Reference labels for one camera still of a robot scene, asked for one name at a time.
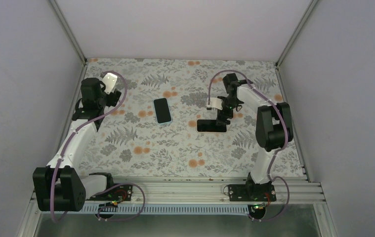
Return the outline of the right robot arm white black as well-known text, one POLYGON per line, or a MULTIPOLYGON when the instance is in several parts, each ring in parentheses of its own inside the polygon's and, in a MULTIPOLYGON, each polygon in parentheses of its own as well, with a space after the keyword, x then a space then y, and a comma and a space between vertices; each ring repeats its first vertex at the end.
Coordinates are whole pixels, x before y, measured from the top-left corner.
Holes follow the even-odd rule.
POLYGON ((256 141, 260 146, 252 171, 238 195, 241 200, 257 201, 272 193, 271 167, 277 153, 293 139, 290 106, 286 102, 274 103, 252 85, 248 79, 239 80, 235 73, 223 78, 227 96, 209 98, 211 107, 217 109, 216 124, 229 125, 233 111, 247 105, 256 113, 256 141))

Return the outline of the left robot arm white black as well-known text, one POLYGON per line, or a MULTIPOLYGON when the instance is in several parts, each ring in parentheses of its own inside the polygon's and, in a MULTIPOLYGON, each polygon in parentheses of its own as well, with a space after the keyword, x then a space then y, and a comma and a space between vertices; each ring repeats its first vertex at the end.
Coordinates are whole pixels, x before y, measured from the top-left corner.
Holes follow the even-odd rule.
POLYGON ((41 211, 80 211, 85 200, 97 194, 111 199, 115 186, 110 173, 97 172, 81 178, 78 167, 88 144, 98 132, 106 107, 117 105, 121 92, 114 89, 117 77, 86 78, 81 83, 68 134, 57 154, 45 167, 33 172, 36 200, 41 211))

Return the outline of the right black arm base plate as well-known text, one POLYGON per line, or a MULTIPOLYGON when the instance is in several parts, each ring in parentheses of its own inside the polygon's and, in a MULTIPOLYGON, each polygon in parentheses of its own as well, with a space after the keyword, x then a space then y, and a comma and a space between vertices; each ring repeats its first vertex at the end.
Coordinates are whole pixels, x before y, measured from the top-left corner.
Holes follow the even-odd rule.
POLYGON ((259 185, 230 184, 227 194, 231 202, 276 201, 276 191, 271 183, 259 185))

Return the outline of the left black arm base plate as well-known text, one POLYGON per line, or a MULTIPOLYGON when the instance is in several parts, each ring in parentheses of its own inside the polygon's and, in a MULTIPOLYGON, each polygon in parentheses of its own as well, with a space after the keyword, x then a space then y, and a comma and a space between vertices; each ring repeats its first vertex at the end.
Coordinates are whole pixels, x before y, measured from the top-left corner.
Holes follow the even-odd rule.
POLYGON ((90 201, 122 202, 131 201, 133 185, 119 185, 106 193, 90 197, 90 201))

